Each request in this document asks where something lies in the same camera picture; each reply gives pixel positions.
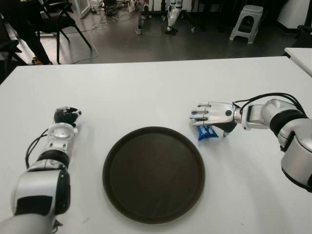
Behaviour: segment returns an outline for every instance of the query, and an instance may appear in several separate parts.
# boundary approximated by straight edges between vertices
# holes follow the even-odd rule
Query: person's leg
[[[0,13],[16,30],[29,48],[34,52],[42,64],[49,64],[50,60],[40,42],[40,39],[30,30],[27,17],[23,12],[20,0],[0,0]]]

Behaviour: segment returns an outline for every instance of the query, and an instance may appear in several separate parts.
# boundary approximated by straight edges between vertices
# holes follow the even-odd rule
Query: wire
[[[126,20],[119,20],[120,18],[122,18],[123,16],[129,16]],[[84,59],[81,59],[81,60],[78,60],[78,61],[75,61],[75,62],[73,62],[72,64],[76,64],[76,63],[78,63],[78,62],[83,62],[83,61],[86,61],[86,60],[90,60],[90,59],[95,59],[95,58],[97,58],[98,57],[98,49],[97,49],[97,47],[94,45],[94,42],[93,42],[93,36],[92,36],[92,32],[94,31],[94,30],[104,30],[106,27],[106,25],[107,24],[109,24],[109,23],[115,23],[115,22],[125,22],[125,21],[127,21],[127,20],[129,20],[131,17],[132,17],[132,14],[122,14],[121,16],[114,16],[114,17],[112,17],[113,18],[113,20],[107,20],[107,18],[105,17],[105,19],[104,19],[104,17],[105,17],[105,15],[103,14],[103,16],[102,16],[102,18],[100,19],[100,21],[98,22],[98,24],[96,25],[96,26],[94,26],[94,24],[92,24],[92,29],[90,29],[90,30],[85,30],[85,31],[83,31],[83,32],[89,32],[89,34],[90,34],[90,38],[91,38],[91,45],[94,47],[94,49],[95,49],[95,51],[96,51],[96,54],[94,55],[94,56],[92,56],[92,57],[90,57],[90,58],[84,58]]]
[[[259,100],[259,99],[264,98],[264,97],[270,97],[270,96],[279,96],[279,97],[283,97],[283,98],[290,100],[299,111],[301,111],[305,116],[307,116],[304,109],[302,108],[301,104],[299,103],[299,101],[294,96],[292,96],[290,94],[286,94],[286,93],[268,93],[268,94],[258,95],[258,96],[255,96],[253,98],[250,98],[250,99],[235,101],[235,102],[233,102],[233,105],[235,105],[236,107],[239,107],[240,108],[239,112],[242,114],[243,109],[248,104],[250,104],[251,102],[254,102],[254,101]],[[246,103],[242,107],[240,107],[236,104],[238,102],[246,102]]]
[[[47,134],[45,134],[48,131],[48,129],[46,129],[39,137],[37,137],[36,139],[34,139],[34,141],[29,145],[27,151],[26,151],[26,156],[25,156],[25,163],[26,163],[26,168],[29,168],[29,156],[31,154],[31,152],[34,150],[35,146],[38,144],[38,142],[40,141],[40,139],[42,137],[46,137]]]

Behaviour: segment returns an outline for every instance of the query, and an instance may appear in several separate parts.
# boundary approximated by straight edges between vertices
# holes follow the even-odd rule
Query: blue plastic package
[[[212,126],[197,126],[198,129],[198,140],[201,141],[203,139],[212,138],[212,137],[219,137]]]

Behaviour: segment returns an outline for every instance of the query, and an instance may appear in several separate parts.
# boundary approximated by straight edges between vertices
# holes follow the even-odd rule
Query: black cable
[[[242,114],[243,113],[243,109],[248,104],[250,104],[251,102],[254,102],[254,101],[258,100],[258,99],[261,99],[261,98],[264,98],[264,97],[269,97],[269,96],[279,96],[279,97],[283,97],[283,98],[286,98],[286,99],[290,100],[295,105],[295,107],[306,116],[306,113],[305,113],[304,109],[302,108],[301,104],[299,103],[299,101],[294,96],[292,96],[290,94],[286,94],[286,93],[262,94],[262,95],[255,96],[255,97],[250,98],[250,99],[235,101],[235,102],[233,102],[233,105],[235,105],[236,107],[239,107],[236,103],[238,103],[238,102],[246,102],[242,107],[239,107],[239,108],[241,108],[239,112]]]
[[[29,156],[31,154],[31,152],[34,150],[35,146],[38,144],[38,142],[40,141],[40,139],[42,137],[46,137],[47,134],[45,134],[48,131],[48,129],[46,129],[39,137],[37,137],[35,140],[33,140],[33,142],[29,145],[27,151],[26,151],[26,156],[25,156],[25,163],[26,163],[26,168],[29,168]]]

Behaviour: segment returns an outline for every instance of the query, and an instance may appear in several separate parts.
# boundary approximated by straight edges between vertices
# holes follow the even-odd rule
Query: chair leg
[[[13,58],[15,58],[19,63],[23,65],[28,65],[24,60],[22,60],[17,54],[13,53],[12,54]]]
[[[11,60],[12,60],[12,54],[9,53],[4,63],[4,78],[7,78],[9,75],[9,67],[10,67]]]
[[[74,27],[76,28],[76,30],[78,31],[78,33],[80,34],[80,36],[82,37],[82,39],[84,40],[84,42],[88,45],[88,47],[90,48],[90,50],[92,50],[91,45],[89,44],[89,42],[87,41],[87,39],[84,37],[84,35],[82,34],[82,32],[79,30],[79,28],[77,27],[77,25],[74,25]]]
[[[60,64],[59,62],[59,32],[57,33],[57,62],[58,64]]]
[[[61,30],[60,32],[63,34],[63,36],[64,36],[68,41],[70,41],[69,38],[68,38],[68,36],[67,36],[62,30]]]

